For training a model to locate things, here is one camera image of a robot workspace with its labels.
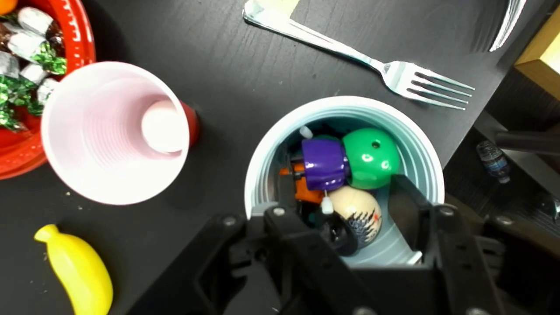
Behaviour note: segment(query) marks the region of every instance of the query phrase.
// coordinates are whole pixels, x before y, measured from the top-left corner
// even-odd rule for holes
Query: black surface
[[[67,225],[109,267],[111,314],[125,314],[214,212],[241,211],[253,146],[284,113],[314,99],[358,95],[402,111],[449,162],[552,0],[533,0],[498,53],[486,53],[501,0],[300,0],[293,20],[381,60],[407,60],[475,86],[466,113],[389,95],[372,72],[241,22],[244,0],[85,0],[99,60],[144,67],[197,109],[202,139],[165,195],[109,209],[66,188],[50,169],[0,183],[1,314],[67,314],[41,251],[46,223]]]

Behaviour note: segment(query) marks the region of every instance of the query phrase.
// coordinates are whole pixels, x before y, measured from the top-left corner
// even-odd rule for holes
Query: banana
[[[62,284],[73,315],[106,315],[111,305],[111,282],[99,256],[83,240],[59,233],[46,225],[34,233],[46,246],[50,267]]]

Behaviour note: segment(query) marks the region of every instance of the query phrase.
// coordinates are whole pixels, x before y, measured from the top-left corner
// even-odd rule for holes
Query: plate
[[[62,32],[67,72],[94,62],[94,43],[80,0],[25,0],[22,6],[50,15]],[[39,141],[39,118],[24,116],[25,134],[0,130],[0,181],[24,176],[46,162]]]

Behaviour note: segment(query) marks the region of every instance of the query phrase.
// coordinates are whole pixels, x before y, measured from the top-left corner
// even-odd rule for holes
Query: black table
[[[501,0],[300,0],[298,23],[384,62],[414,62],[472,85],[473,102],[458,113],[398,99],[372,72],[244,25],[242,2],[85,0],[99,60],[157,74],[199,113],[202,139],[181,177],[137,207],[67,197],[48,167],[0,183],[1,314],[69,312],[31,240],[46,223],[66,225],[99,251],[113,279],[113,314],[125,314],[207,218],[242,211],[251,149],[274,121],[309,100],[356,95],[389,104],[419,125],[445,165],[554,4],[529,2],[505,48],[489,55]]]

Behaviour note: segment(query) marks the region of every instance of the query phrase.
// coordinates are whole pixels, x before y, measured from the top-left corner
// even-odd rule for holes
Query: silver fork
[[[347,57],[354,62],[360,62],[382,78],[384,86],[409,100],[465,111],[468,99],[472,97],[473,88],[435,74],[428,69],[421,69],[414,64],[405,62],[389,62],[382,64],[374,58],[368,58],[349,46],[344,46],[333,39],[328,39],[311,29],[305,29],[284,16],[276,15],[274,11],[265,11],[253,0],[248,0],[242,9],[242,20],[255,27],[281,34],[284,37],[316,46],[342,57]]]

